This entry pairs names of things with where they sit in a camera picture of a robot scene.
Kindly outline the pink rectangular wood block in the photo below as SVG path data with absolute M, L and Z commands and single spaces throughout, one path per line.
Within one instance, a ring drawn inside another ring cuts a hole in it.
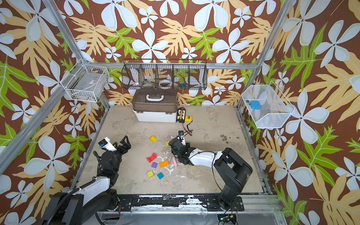
M 175 157 L 172 158 L 172 162 L 173 162 L 174 168 L 177 168 L 177 162 L 176 162 Z

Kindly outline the red arch wood block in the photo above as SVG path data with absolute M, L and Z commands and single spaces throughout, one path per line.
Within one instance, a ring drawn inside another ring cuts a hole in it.
M 153 153 L 150 157 L 147 157 L 147 161 L 149 163 L 151 163 L 152 161 L 154 161 L 157 158 L 157 155 L 155 153 Z

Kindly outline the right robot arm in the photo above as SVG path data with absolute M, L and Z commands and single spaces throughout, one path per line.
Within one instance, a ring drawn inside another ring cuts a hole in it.
M 252 167 L 231 148 L 218 152 L 202 151 L 191 147 L 180 137 L 172 139 L 169 146 L 175 158 L 184 165 L 216 169 L 225 183 L 217 197 L 218 205 L 224 210 L 235 204 L 235 198 L 242 192 L 253 172 Z

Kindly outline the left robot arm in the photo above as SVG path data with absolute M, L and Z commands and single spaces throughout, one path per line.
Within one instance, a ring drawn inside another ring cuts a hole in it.
M 119 168 L 124 154 L 131 149 L 128 136 L 120 143 L 110 143 L 104 138 L 98 143 L 105 152 L 97 159 L 97 174 L 84 185 L 68 192 L 59 192 L 51 197 L 49 205 L 40 220 L 40 225 L 81 225 L 101 210 L 117 210 L 119 199 L 112 189 L 119 177 Z

